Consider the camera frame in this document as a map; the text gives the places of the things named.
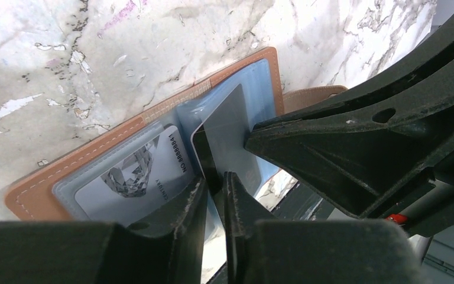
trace white stitching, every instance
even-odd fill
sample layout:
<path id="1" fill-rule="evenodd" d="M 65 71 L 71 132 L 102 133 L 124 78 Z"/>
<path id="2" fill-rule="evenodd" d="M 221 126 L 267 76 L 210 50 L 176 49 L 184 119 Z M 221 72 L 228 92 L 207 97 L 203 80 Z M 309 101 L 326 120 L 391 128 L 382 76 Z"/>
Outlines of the white stitching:
<path id="1" fill-rule="evenodd" d="M 267 53 L 269 53 L 269 51 L 260 54 L 259 56 L 255 57 L 254 60 L 257 60 L 257 59 L 260 59 L 260 58 L 264 57 Z M 232 71 L 230 71 L 229 73 L 223 75 L 223 76 L 220 77 L 218 80 L 213 81 L 213 82 L 212 82 L 212 85 L 217 84 L 218 82 L 224 80 L 224 79 L 227 78 L 228 76 L 230 76 L 230 75 L 236 73 L 239 69 L 242 69 L 242 68 L 244 68 L 244 67 L 246 67 L 246 66 L 240 66 L 240 67 L 234 68 L 234 70 L 232 70 Z"/>
<path id="2" fill-rule="evenodd" d="M 170 98 L 171 103 L 169 103 L 168 105 L 161 106 L 160 104 L 158 104 L 158 105 L 154 106 L 154 108 L 156 108 L 156 109 L 153 110 L 153 113 L 151 115 L 147 115 L 146 117 L 142 116 L 142 118 L 146 122 L 153 121 L 154 117 L 160 117 L 161 115 L 168 113 L 171 109 L 176 107 L 178 104 L 181 104 L 182 102 L 188 101 L 193 98 L 197 98 L 199 95 L 201 95 L 209 90 L 211 90 L 211 82 L 210 82 L 210 79 L 206 79 L 203 82 L 191 87 L 191 89 L 188 91 L 189 93 L 187 95 L 185 95 L 184 97 L 174 98 L 174 99 L 173 99 L 173 97 L 171 97 Z"/>
<path id="3" fill-rule="evenodd" d="M 138 124 L 133 125 L 132 127 L 130 127 L 129 129 L 127 129 L 127 130 L 124 131 L 123 133 L 121 133 L 121 134 L 117 135 L 116 137 L 114 137 L 113 139 L 111 139 L 111 140 L 109 140 L 109 141 L 103 143 L 103 144 L 100 145 L 98 148 L 96 148 L 96 149 L 94 149 L 93 151 L 91 151 L 91 152 L 85 154 L 84 156 L 80 157 L 79 159 L 73 161 L 73 162 L 70 163 L 69 165 L 67 165 L 67 166 L 65 166 L 64 168 L 62 168 L 61 170 L 56 171 L 56 172 L 53 173 L 52 175 L 49 175 L 47 178 L 45 178 L 45 179 L 39 181 L 38 183 L 36 183 L 36 184 L 30 186 L 28 189 L 26 189 L 26 190 L 20 192 L 20 194 L 18 194 L 18 195 L 17 195 L 17 198 L 15 199 L 16 204 L 20 205 L 20 206 L 23 208 L 23 210 L 24 210 L 32 219 L 35 219 L 34 216 L 32 215 L 32 213 L 30 213 L 30 211 L 25 207 L 25 205 L 22 204 L 22 203 L 20 203 L 19 198 L 20 198 L 21 195 L 23 195 L 24 193 L 26 193 L 26 192 L 29 191 L 30 189 L 36 187 L 37 185 L 39 185 L 39 184 L 41 184 L 41 183 L 47 181 L 48 179 L 52 178 L 54 175 L 56 175 L 56 174 L 62 172 L 63 170 L 67 169 L 68 167 L 72 166 L 73 164 L 77 163 L 78 161 L 81 161 L 82 159 L 84 159 L 84 157 L 86 157 L 86 156 L 88 156 L 88 155 L 94 153 L 96 150 L 98 150 L 98 149 L 100 149 L 100 148 L 102 148 L 102 147 L 105 147 L 107 144 L 113 142 L 116 138 L 119 138 L 119 137 L 123 136 L 124 134 L 126 134 L 127 132 L 129 132 L 130 130 L 132 130 L 133 128 L 139 126 L 139 125 L 142 124 L 142 123 L 145 123 L 145 121 L 144 121 L 144 120 L 140 121 Z"/>

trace card holder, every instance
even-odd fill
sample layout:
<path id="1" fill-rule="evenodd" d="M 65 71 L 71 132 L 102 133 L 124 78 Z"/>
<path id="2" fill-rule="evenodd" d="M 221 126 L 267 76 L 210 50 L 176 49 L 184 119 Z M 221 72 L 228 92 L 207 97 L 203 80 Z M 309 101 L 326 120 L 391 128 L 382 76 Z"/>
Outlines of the card holder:
<path id="1" fill-rule="evenodd" d="M 191 88 L 172 96 L 130 120 L 123 122 L 121 125 L 92 140 L 90 143 L 79 147 L 39 171 L 17 181 L 10 186 L 9 192 L 5 197 L 5 205 L 22 220 L 72 220 L 73 218 L 85 220 L 86 213 L 84 210 L 74 208 L 75 206 L 69 207 L 68 202 L 66 202 L 67 199 L 75 195 L 76 186 L 65 191 L 60 190 L 62 186 L 72 182 L 73 177 L 84 178 L 78 186 L 86 183 L 92 177 L 89 175 L 95 175 L 94 173 L 88 174 L 87 172 L 96 167 L 103 168 L 101 166 L 103 161 L 107 161 L 111 157 L 111 153 L 117 153 L 121 149 L 127 149 L 128 152 L 131 152 L 129 150 L 131 147 L 128 145 L 131 143 L 135 143 L 135 145 L 141 143 L 138 140 L 141 137 L 140 135 L 164 128 L 163 121 L 166 119 L 163 120 L 163 118 L 165 117 L 169 117 L 168 119 L 170 121 L 176 122 L 179 119 L 177 118 L 179 115 L 176 111 L 171 112 L 176 106 L 205 95 L 212 88 L 221 85 L 222 82 L 235 75 L 241 69 L 257 62 L 263 62 L 260 64 L 265 64 L 268 67 L 270 82 L 265 83 L 272 92 L 274 115 L 284 113 L 285 106 L 283 102 L 285 104 L 288 102 L 295 108 L 295 105 L 303 106 L 303 103 L 310 105 L 330 94 L 345 90 L 342 86 L 301 90 L 292 96 L 285 96 L 283 100 L 277 53 L 271 47 L 263 49 L 213 74 Z M 157 118 L 160 121 L 157 124 L 153 124 Z"/>
<path id="2" fill-rule="evenodd" d="M 261 59 L 237 71 L 201 98 L 176 106 L 168 113 L 158 117 L 149 126 L 144 127 L 128 141 L 108 150 L 87 166 L 56 183 L 53 186 L 53 195 L 76 220 L 116 221 L 124 226 L 130 225 L 144 218 L 187 186 L 193 178 L 193 171 L 189 166 L 191 162 L 195 165 L 196 174 L 200 172 L 197 160 L 194 159 L 196 156 L 191 152 L 192 132 L 207 118 L 208 123 L 205 125 L 212 125 L 212 123 L 221 125 L 224 124 L 225 118 L 230 120 L 227 125 L 230 125 L 231 134 L 224 137 L 231 142 L 229 143 L 230 153 L 221 153 L 221 155 L 229 158 L 232 153 L 236 152 L 238 158 L 243 162 L 239 163 L 240 161 L 230 158 L 222 158 L 222 160 L 230 161 L 231 166 L 234 167 L 231 170 L 237 169 L 237 172 L 253 173 L 251 178 L 245 182 L 250 182 L 247 186 L 250 188 L 250 192 L 255 192 L 263 185 L 261 175 L 264 175 L 264 180 L 267 180 L 277 173 L 278 168 L 244 150 L 242 135 L 233 134 L 248 132 L 256 123 L 274 117 L 275 103 L 269 62 Z M 181 153 L 179 157 L 183 161 L 183 165 L 187 164 L 184 166 L 184 169 L 189 168 L 187 173 L 181 174 L 180 168 L 170 170 L 174 165 L 176 166 L 176 159 L 173 157 L 168 160 L 164 159 L 163 155 L 168 155 L 168 152 L 158 151 L 159 153 L 154 153 L 151 158 L 147 159 L 154 163 L 144 164 L 145 159 L 136 160 L 135 158 L 139 152 L 150 157 L 149 151 L 142 145 L 147 145 L 155 137 L 164 136 L 164 139 L 159 139 L 157 147 L 165 148 L 161 142 L 167 140 L 167 134 L 162 133 L 170 128 L 181 130 L 180 134 L 173 137 L 173 143 L 180 145 L 175 151 L 180 149 L 177 153 Z M 213 128 L 217 128 L 216 125 L 210 126 L 208 131 Z M 225 131 L 229 132 L 223 127 L 220 132 Z M 123 169 L 122 164 L 127 164 L 127 166 Z M 140 169 L 139 174 L 147 175 L 135 175 L 131 172 L 138 169 Z M 145 195 L 121 196 L 120 191 L 135 188 L 135 184 L 141 187 L 141 192 L 145 191 Z M 208 211 L 207 223 L 211 225 L 210 227 L 221 226 L 218 213 L 212 204 L 208 207 Z"/>

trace clamp hole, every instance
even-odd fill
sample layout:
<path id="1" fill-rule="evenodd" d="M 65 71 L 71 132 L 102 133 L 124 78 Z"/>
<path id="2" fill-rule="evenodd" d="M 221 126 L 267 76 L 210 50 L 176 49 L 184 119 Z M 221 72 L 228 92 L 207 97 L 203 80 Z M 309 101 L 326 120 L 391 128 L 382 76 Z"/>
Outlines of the clamp hole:
<path id="1" fill-rule="evenodd" d="M 376 123 L 387 123 L 394 115 L 396 110 L 394 108 L 384 109 L 376 113 L 371 119 Z"/>

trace white marble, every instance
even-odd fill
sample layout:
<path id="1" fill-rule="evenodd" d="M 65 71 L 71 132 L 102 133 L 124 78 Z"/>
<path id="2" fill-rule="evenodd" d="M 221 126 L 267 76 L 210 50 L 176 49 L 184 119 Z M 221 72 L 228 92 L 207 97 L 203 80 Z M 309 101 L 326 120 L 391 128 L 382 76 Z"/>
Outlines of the white marble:
<path id="1" fill-rule="evenodd" d="M 0 1 L 0 220 L 13 218 L 2 203 L 10 183 L 247 54 L 276 47 L 285 92 L 353 87 L 412 50 L 429 32 L 435 6 Z M 273 181 L 284 192 L 282 180 L 291 177 Z M 267 206 L 284 194 L 277 195 Z"/>

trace wallet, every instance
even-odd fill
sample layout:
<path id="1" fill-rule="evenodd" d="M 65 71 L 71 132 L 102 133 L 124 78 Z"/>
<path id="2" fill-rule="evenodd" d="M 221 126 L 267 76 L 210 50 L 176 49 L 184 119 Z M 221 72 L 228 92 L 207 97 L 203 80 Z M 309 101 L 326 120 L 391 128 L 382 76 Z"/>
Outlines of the wallet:
<path id="1" fill-rule="evenodd" d="M 322 86 L 283 95 L 276 49 L 273 47 L 264 48 L 208 78 L 194 83 L 188 89 L 143 111 L 78 149 L 13 183 L 4 199 L 6 207 L 21 220 L 65 221 L 74 219 L 53 194 L 52 190 L 56 184 L 95 159 L 102 157 L 109 150 L 125 143 L 134 134 L 153 123 L 160 116 L 170 112 L 176 106 L 205 95 L 236 72 L 260 60 L 268 62 L 276 116 L 316 104 L 347 90 L 344 86 Z"/>

